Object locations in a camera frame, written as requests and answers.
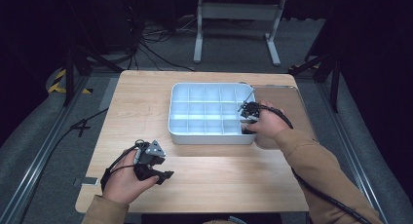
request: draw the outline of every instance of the person's clothing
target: person's clothing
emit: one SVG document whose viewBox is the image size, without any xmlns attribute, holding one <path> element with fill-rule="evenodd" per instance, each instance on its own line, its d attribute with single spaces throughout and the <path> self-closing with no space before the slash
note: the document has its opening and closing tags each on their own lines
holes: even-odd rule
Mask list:
<svg viewBox="0 0 413 224">
<path fill-rule="evenodd" d="M 314 188 L 354 209 L 371 223 L 382 223 L 378 212 L 340 169 L 334 155 L 306 133 L 285 130 L 274 135 L 288 164 Z M 357 223 L 352 216 L 302 187 L 314 223 Z M 123 223 L 128 205 L 95 196 L 83 223 Z"/>
</svg>

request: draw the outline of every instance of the white metal table leg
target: white metal table leg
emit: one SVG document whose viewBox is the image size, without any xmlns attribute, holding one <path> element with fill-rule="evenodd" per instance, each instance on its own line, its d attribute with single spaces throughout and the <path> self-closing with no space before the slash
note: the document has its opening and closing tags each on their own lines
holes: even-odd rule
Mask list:
<svg viewBox="0 0 413 224">
<path fill-rule="evenodd" d="M 194 62 L 200 63 L 203 52 L 203 0 L 198 0 L 197 23 L 198 31 L 195 41 Z"/>
<path fill-rule="evenodd" d="M 275 66 L 280 66 L 280 58 L 279 54 L 277 53 L 276 45 L 274 44 L 274 38 L 276 37 L 277 28 L 280 24 L 280 19 L 282 17 L 282 11 L 285 4 L 285 0 L 281 0 L 279 3 L 279 8 L 277 9 L 276 15 L 274 17 L 273 29 L 270 33 L 265 34 L 265 39 L 267 41 L 267 47 L 270 52 L 271 60 Z"/>
</svg>

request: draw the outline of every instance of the person's left hand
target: person's left hand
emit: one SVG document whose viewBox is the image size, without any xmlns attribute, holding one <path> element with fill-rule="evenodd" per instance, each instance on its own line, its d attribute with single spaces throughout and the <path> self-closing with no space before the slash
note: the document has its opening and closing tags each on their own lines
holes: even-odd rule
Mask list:
<svg viewBox="0 0 413 224">
<path fill-rule="evenodd" d="M 129 154 L 113 168 L 113 171 L 120 167 L 132 166 L 135 154 L 136 150 L 130 151 Z M 159 176 L 152 176 L 143 181 L 139 181 L 133 172 L 133 167 L 121 168 L 110 175 L 102 198 L 128 205 L 144 191 L 154 186 L 158 179 Z"/>
</svg>

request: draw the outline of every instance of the hand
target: hand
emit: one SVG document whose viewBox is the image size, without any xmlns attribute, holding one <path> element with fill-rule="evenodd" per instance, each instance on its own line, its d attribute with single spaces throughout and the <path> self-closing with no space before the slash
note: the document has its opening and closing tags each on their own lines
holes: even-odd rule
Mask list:
<svg viewBox="0 0 413 224">
<path fill-rule="evenodd" d="M 268 102 L 266 100 L 260 101 L 259 104 L 266 105 L 268 107 L 274 107 L 271 102 Z M 259 112 L 258 122 L 255 124 L 247 125 L 246 128 L 250 131 L 260 133 L 266 137 L 273 138 L 276 133 L 289 129 L 289 126 L 278 115 L 269 110 L 261 109 Z"/>
<path fill-rule="evenodd" d="M 136 150 L 129 152 L 113 170 L 133 165 L 134 155 Z M 133 167 L 121 168 L 110 175 L 106 183 L 102 198 L 121 204 L 130 204 L 140 194 L 148 190 L 158 181 L 159 176 L 152 176 L 143 181 L 139 181 L 133 172 Z"/>
</svg>

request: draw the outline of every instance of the dark background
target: dark background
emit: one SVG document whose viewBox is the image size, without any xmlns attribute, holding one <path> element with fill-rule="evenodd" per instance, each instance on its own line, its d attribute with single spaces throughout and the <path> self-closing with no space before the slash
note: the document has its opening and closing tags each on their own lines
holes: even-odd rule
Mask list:
<svg viewBox="0 0 413 224">
<path fill-rule="evenodd" d="M 155 19 L 174 29 L 176 19 L 195 14 L 197 0 L 135 0 L 133 16 L 124 1 L 0 0 L 0 145 L 47 98 L 46 81 L 71 45 L 100 55 L 125 51 L 134 46 L 127 19 L 133 18 L 137 28 L 145 19 Z M 284 17 L 332 17 L 333 26 L 320 35 L 315 54 L 328 51 L 338 28 L 351 26 L 344 38 L 350 43 L 341 51 L 341 71 L 378 148 L 412 199 L 413 29 L 408 1 L 357 0 L 345 8 L 346 18 L 331 15 L 330 2 L 305 12 L 311 0 L 289 1 Z M 106 31 L 107 25 L 116 25 L 115 33 Z"/>
</svg>

